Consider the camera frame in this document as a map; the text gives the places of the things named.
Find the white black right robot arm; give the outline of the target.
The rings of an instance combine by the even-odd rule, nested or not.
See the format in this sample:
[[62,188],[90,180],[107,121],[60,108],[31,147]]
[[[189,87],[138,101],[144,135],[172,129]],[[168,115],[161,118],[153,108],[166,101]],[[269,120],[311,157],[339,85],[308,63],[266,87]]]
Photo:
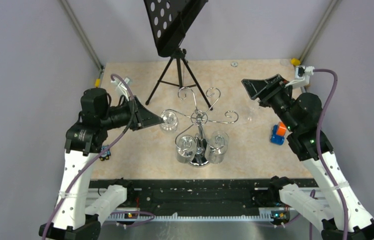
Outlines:
[[243,79],[241,83],[250,99],[271,108],[286,126],[290,149],[311,173],[328,204],[321,205],[289,178],[277,176],[270,182],[269,202],[295,209],[325,240],[374,239],[374,217],[355,195],[321,130],[320,98],[309,92],[294,98],[293,88],[278,74],[264,80]]

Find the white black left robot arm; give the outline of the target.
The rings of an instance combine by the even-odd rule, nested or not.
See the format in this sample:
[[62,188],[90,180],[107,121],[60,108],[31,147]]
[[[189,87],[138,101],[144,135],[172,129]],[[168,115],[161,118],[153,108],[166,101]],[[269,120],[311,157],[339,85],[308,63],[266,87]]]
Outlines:
[[103,88],[91,88],[80,99],[78,120],[66,132],[64,170],[54,210],[40,226],[44,240],[96,240],[102,225],[114,210],[135,201],[130,183],[118,180],[106,187],[92,204],[87,195],[92,165],[105,152],[108,131],[122,128],[137,131],[163,123],[163,119],[146,109],[136,96],[124,97],[117,106]]

